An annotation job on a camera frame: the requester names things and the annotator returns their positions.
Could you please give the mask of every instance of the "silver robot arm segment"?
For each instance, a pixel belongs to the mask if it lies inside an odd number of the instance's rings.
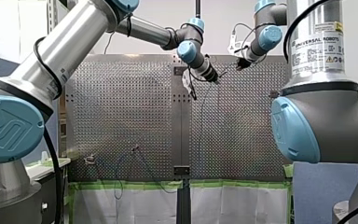
[[[177,49],[178,56],[192,69],[192,74],[203,77],[209,82],[217,82],[217,72],[208,57],[200,52],[203,44],[203,20],[192,18],[180,29],[173,30],[132,16],[128,21],[122,21],[117,31],[123,35],[157,44],[165,50]]]

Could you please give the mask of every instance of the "wall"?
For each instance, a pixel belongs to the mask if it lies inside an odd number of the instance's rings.
[[[141,0],[134,15],[144,20],[153,22],[162,27],[179,28],[188,19],[195,15],[194,0]],[[254,8],[256,0],[202,0],[201,18],[205,20],[205,38],[202,51],[208,54],[227,54],[227,47],[233,26],[237,22],[244,22],[254,26]],[[238,40],[244,39],[248,30],[244,27],[237,28]],[[95,53],[103,53],[109,35],[104,35],[94,48]],[[127,38],[122,34],[114,34],[107,53],[126,54],[161,54],[173,53],[163,51],[155,46],[134,38]],[[272,54],[281,54],[280,45]]]

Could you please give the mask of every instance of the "green tape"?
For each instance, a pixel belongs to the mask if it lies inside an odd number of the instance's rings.
[[[293,171],[294,171],[294,165],[293,164],[287,164],[283,166],[284,174],[287,178],[293,178]]]
[[[58,163],[59,164],[62,164],[64,163],[65,161],[68,161],[69,159],[58,159]],[[35,166],[35,165],[38,165],[40,164],[40,161],[35,161],[35,162],[31,162],[31,163],[28,163],[27,165],[25,165],[26,167],[31,167],[31,166]],[[53,167],[53,162],[52,160],[49,160],[49,161],[44,161],[42,162],[42,164],[40,164],[42,166],[46,166],[46,167]]]
[[[69,187],[74,190],[82,189],[180,189],[182,187],[182,181],[162,181],[158,183],[154,182],[128,182],[128,181],[116,181],[98,180],[96,182],[82,182],[82,183],[70,183]]]
[[[248,180],[191,180],[191,188],[243,187],[254,189],[289,189],[290,182],[259,182]]]

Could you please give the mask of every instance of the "metal bracket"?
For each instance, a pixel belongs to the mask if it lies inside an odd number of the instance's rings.
[[[190,175],[190,166],[174,166],[174,175]]]
[[[186,66],[175,66],[173,68],[173,75],[174,76],[182,76],[186,69],[187,69]]]

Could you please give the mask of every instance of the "end effector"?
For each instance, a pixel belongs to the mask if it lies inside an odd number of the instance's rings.
[[[231,37],[229,50],[240,57],[237,64],[239,70],[259,62],[270,50],[277,47],[282,40],[279,26],[287,24],[286,13],[286,5],[276,5],[275,0],[258,1],[255,6],[255,39],[245,46],[237,46],[235,32]]]
[[[192,74],[203,77],[209,82],[216,82],[218,74],[213,68],[209,58],[201,54],[203,44],[204,22],[199,18],[192,18],[183,24],[181,29],[174,32],[175,42],[179,45],[168,46],[164,49],[177,47],[179,58],[192,70]]]

